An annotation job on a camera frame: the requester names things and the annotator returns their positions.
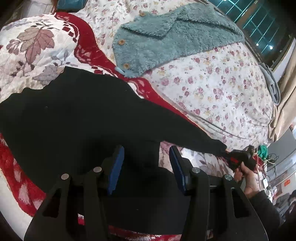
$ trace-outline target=orange object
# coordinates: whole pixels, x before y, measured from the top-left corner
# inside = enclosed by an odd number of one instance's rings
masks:
[[[287,186],[287,185],[289,185],[290,182],[291,182],[290,179],[286,180],[286,181],[284,182],[284,187]]]

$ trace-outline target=hand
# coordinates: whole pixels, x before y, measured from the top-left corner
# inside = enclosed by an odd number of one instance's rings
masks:
[[[241,171],[237,168],[234,172],[234,180],[240,181],[243,175],[246,178],[246,187],[244,189],[244,194],[248,199],[252,198],[259,192],[258,184],[256,181],[256,176],[253,171],[247,168],[244,163],[241,163]]]

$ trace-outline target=gray cloth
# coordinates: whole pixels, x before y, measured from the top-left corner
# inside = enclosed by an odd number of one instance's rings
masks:
[[[272,70],[265,63],[259,63],[259,68],[265,77],[266,85],[271,95],[272,101],[275,105],[279,105],[281,101],[281,93],[279,91],[279,86],[274,79]]]
[[[120,26],[113,52],[124,75],[138,77],[181,56],[235,42],[244,42],[244,34],[235,23],[211,4],[192,3],[162,15],[140,13],[133,22]]]

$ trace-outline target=dark sleeve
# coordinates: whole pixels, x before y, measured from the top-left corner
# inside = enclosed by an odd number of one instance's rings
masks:
[[[271,239],[271,233],[276,231],[281,224],[281,217],[268,199],[264,191],[257,193],[250,199],[250,203],[258,214],[268,236]]]

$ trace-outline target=metal screw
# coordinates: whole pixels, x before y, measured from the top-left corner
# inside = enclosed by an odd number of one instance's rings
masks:
[[[224,178],[228,181],[232,180],[232,176],[230,174],[226,174]]]
[[[61,176],[61,178],[62,178],[63,180],[66,180],[66,179],[69,178],[69,174],[65,173],[65,174],[63,174],[63,175]]]
[[[100,172],[100,171],[102,171],[102,168],[101,167],[95,167],[94,168],[94,172]]]
[[[198,167],[193,167],[193,168],[192,168],[192,171],[193,171],[194,173],[199,173],[199,172],[200,172],[200,169],[199,169]]]

